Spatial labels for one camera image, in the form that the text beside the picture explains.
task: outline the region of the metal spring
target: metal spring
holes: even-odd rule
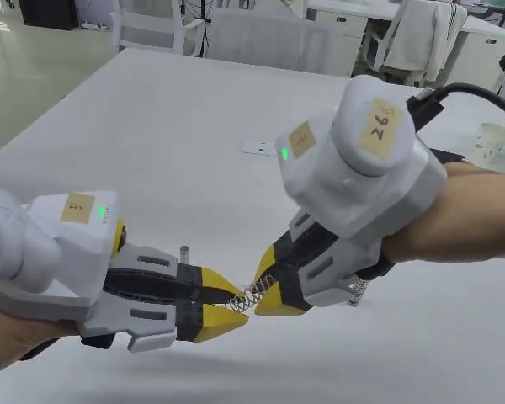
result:
[[[243,313],[255,306],[276,282],[275,278],[271,275],[263,276],[254,284],[250,284],[241,291],[239,295],[235,295],[228,300],[225,306],[238,313]]]
[[[348,306],[357,307],[359,305],[359,302],[361,301],[364,292],[367,290],[369,283],[369,280],[360,279],[351,286],[353,290],[353,298],[348,300]]]

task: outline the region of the tiled floor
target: tiled floor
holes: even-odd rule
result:
[[[0,0],[0,148],[114,55],[108,33],[27,27]]]

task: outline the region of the office chair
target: office chair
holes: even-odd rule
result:
[[[300,72],[327,73],[332,33],[322,24],[218,8],[208,58]]]
[[[117,48],[134,47],[187,56],[200,54],[205,22],[196,19],[183,25],[179,0],[113,1],[112,36]],[[155,10],[157,16],[150,15]],[[187,38],[188,31],[196,31],[195,40]]]

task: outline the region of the human hand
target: human hand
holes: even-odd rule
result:
[[[0,370],[52,338],[77,335],[73,322],[19,320],[0,312]]]
[[[417,220],[384,239],[385,256],[394,263],[505,258],[505,175],[469,163],[445,167],[442,193]]]

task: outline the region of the paper cup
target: paper cup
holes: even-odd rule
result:
[[[466,159],[479,167],[494,163],[497,154],[505,147],[505,128],[495,124],[482,124],[475,144]]]

